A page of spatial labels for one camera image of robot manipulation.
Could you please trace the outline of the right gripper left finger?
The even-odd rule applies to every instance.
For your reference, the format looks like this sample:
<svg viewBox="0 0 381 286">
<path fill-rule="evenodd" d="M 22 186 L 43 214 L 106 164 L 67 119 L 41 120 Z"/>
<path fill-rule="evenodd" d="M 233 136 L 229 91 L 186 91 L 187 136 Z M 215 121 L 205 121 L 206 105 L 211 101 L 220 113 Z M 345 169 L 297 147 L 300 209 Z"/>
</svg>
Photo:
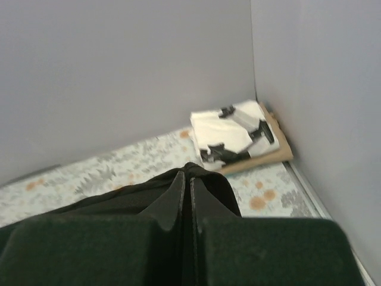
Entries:
<svg viewBox="0 0 381 286">
<path fill-rule="evenodd" d="M 2 285 L 180 285 L 185 174 L 138 214 L 44 214 L 1 252 Z"/>
</svg>

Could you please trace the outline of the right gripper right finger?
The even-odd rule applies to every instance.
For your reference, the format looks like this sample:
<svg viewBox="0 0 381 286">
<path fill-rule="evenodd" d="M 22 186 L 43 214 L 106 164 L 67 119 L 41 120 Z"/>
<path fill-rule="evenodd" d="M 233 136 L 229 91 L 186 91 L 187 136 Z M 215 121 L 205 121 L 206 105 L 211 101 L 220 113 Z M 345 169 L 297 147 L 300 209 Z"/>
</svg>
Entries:
<svg viewBox="0 0 381 286">
<path fill-rule="evenodd" d="M 196 285 L 363 285 L 350 243 L 332 220 L 236 217 L 192 194 Z"/>
</svg>

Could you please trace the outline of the black t shirt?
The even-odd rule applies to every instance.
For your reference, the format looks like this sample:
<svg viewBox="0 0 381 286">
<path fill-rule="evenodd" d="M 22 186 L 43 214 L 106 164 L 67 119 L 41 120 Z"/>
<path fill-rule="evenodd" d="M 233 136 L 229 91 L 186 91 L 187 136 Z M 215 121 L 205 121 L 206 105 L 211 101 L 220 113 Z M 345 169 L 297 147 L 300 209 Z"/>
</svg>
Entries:
<svg viewBox="0 0 381 286">
<path fill-rule="evenodd" d="M 37 240 L 123 244 L 147 236 L 160 244 L 178 243 L 192 230 L 192 194 L 198 188 L 223 210 L 241 216 L 232 187 L 223 175 L 187 163 L 144 183 L 84 198 L 2 227 L 1 245 L 29 222 L 43 225 L 37 229 Z"/>
</svg>

